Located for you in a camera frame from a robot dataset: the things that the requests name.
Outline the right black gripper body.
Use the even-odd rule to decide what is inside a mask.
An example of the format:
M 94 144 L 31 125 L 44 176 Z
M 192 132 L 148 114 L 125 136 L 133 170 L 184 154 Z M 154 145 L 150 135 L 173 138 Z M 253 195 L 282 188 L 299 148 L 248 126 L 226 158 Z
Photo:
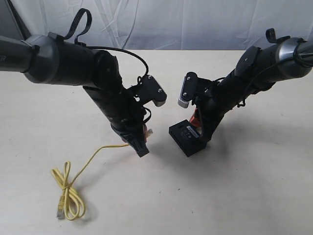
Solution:
M 200 108 L 196 108 L 195 111 L 199 112 L 200 120 L 201 120 L 201 134 L 200 141 L 207 143 L 211 141 L 213 133 L 217 129 L 218 125 L 222 121 L 224 115 L 219 116 L 215 113 L 205 115 Z

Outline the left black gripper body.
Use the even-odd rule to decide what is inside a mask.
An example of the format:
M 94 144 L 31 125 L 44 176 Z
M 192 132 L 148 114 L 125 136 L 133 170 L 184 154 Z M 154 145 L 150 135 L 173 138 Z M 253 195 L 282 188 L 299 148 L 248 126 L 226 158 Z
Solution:
M 124 142 L 128 143 L 139 157 L 143 157 L 149 153 L 146 146 L 144 127 L 143 117 L 129 119 L 111 118 L 112 130 L 119 135 Z

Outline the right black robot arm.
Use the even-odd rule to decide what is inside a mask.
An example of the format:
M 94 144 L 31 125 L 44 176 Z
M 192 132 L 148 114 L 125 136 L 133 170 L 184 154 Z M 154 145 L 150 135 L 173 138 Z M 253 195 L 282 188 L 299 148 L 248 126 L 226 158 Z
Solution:
M 244 107 L 248 96 L 267 91 L 278 81 L 304 77 L 312 68 L 313 42 L 288 38 L 266 49 L 250 47 L 224 78 L 198 78 L 192 102 L 201 125 L 200 141 L 209 142 L 224 115 Z

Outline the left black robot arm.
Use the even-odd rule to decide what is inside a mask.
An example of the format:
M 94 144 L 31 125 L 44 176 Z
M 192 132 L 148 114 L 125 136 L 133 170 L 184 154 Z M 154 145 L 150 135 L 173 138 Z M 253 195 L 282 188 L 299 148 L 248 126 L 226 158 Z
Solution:
M 117 58 L 105 50 L 67 43 L 60 36 L 32 36 L 26 41 L 0 38 L 1 71 L 20 72 L 32 83 L 81 86 L 110 122 L 112 130 L 143 157 L 146 109 L 136 100 L 146 87 L 125 88 Z

